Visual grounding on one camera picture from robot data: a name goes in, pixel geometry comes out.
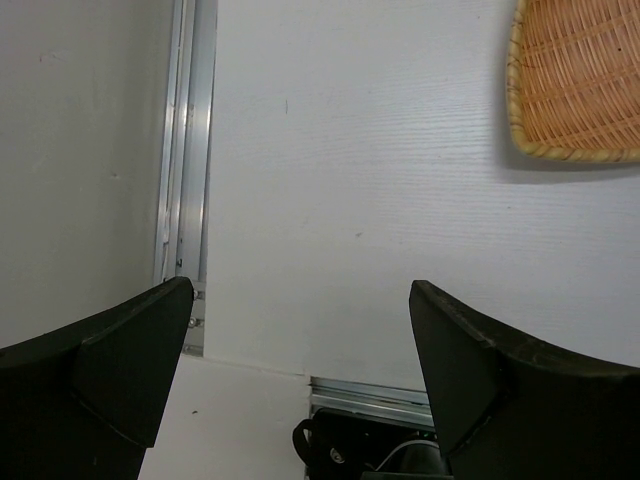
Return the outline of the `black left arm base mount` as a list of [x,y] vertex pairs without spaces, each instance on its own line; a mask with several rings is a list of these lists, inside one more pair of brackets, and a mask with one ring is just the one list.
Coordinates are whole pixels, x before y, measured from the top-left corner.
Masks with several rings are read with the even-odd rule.
[[451,479],[428,430],[320,409],[292,432],[309,479]]

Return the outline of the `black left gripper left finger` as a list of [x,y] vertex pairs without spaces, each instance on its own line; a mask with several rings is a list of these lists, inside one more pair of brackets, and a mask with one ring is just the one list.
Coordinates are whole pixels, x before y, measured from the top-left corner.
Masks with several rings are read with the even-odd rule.
[[1,351],[4,479],[136,479],[154,447],[193,305],[172,278]]

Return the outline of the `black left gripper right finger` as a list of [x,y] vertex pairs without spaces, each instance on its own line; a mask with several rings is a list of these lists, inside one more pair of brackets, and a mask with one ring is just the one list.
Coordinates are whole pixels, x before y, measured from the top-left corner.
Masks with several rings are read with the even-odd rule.
[[639,371],[411,286],[413,335],[440,450],[457,479],[635,479]]

